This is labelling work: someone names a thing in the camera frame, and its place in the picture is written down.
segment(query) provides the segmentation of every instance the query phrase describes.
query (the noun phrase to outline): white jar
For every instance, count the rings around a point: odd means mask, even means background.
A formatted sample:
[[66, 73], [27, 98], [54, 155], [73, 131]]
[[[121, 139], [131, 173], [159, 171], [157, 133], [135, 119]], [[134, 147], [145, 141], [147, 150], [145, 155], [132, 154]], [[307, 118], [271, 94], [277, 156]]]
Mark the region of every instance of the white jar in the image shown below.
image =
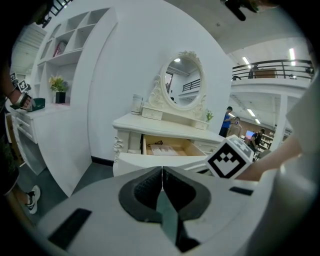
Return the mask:
[[140, 115], [141, 105], [143, 101], [143, 97], [137, 94], [133, 95], [132, 98], [132, 107], [131, 107], [131, 114], [133, 115]]

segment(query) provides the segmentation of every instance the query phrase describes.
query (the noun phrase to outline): white vanity table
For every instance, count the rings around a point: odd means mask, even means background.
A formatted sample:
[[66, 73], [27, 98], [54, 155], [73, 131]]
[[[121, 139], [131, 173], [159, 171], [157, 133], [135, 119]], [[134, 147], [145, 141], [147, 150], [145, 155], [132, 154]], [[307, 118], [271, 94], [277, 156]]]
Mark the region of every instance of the white vanity table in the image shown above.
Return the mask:
[[[177, 59], [179, 62], [182, 60], [180, 66], [173, 63]], [[191, 73], [198, 70], [200, 87], [197, 96], [190, 103], [183, 105], [169, 97], [165, 77], [170, 66], [170, 70], [180, 68], [179, 73], [187, 74], [185, 76], [188, 78], [190, 74], [186, 67], [192, 68], [185, 60], [196, 67], [193, 71], [191, 70]], [[175, 78], [182, 79], [177, 74], [173, 74], [172, 82]], [[206, 130], [208, 123], [202, 119], [206, 80], [200, 60], [194, 52], [180, 52], [170, 58], [163, 65], [154, 83], [154, 89], [142, 106], [142, 115], [128, 113], [112, 124], [117, 130], [113, 145], [114, 176], [154, 166], [180, 167], [193, 172], [205, 170], [207, 167], [204, 160], [207, 155], [211, 154], [224, 139]], [[175, 87], [174, 90], [182, 90], [182, 87]], [[173, 147], [179, 156], [153, 155], [150, 145], [157, 144], [159, 141]]]

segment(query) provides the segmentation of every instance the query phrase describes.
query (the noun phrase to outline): oval mirror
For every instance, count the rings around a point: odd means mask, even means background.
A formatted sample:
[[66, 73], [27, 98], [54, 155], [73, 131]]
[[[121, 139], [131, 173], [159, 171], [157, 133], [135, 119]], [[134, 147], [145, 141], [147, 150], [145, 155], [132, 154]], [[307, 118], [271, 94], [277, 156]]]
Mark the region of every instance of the oval mirror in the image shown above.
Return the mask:
[[199, 95], [200, 70], [189, 58], [180, 56], [174, 59], [166, 70], [164, 80], [170, 99], [178, 106], [191, 104]]

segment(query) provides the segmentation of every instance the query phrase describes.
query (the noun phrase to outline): sneaker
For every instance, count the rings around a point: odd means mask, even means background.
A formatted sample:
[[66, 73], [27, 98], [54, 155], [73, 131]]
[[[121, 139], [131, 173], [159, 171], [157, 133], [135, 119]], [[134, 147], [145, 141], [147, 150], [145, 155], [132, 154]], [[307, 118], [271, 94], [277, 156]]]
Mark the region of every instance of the sneaker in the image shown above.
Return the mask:
[[40, 188], [35, 185], [32, 188], [31, 192], [27, 193], [27, 195], [30, 198], [30, 204], [26, 204], [26, 207], [28, 207], [30, 214], [35, 214], [38, 210], [37, 201], [39, 200], [41, 195]]

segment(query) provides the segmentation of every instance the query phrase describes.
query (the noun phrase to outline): ornate mirror frame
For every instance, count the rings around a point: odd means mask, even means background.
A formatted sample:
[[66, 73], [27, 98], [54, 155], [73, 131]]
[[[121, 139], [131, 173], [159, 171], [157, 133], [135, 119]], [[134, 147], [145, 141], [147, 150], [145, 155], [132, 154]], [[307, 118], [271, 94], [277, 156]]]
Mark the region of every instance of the ornate mirror frame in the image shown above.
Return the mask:
[[[178, 58], [192, 61], [197, 66], [200, 73], [199, 93], [197, 97], [186, 106], [177, 105], [170, 99], [165, 83], [165, 76], [170, 63]], [[147, 102], [144, 103], [143, 108], [199, 120], [202, 118], [204, 113], [205, 98], [206, 78], [202, 64], [194, 51], [183, 51], [172, 56], [162, 66], [160, 74], [156, 76], [154, 81], [154, 88], [150, 93]]]

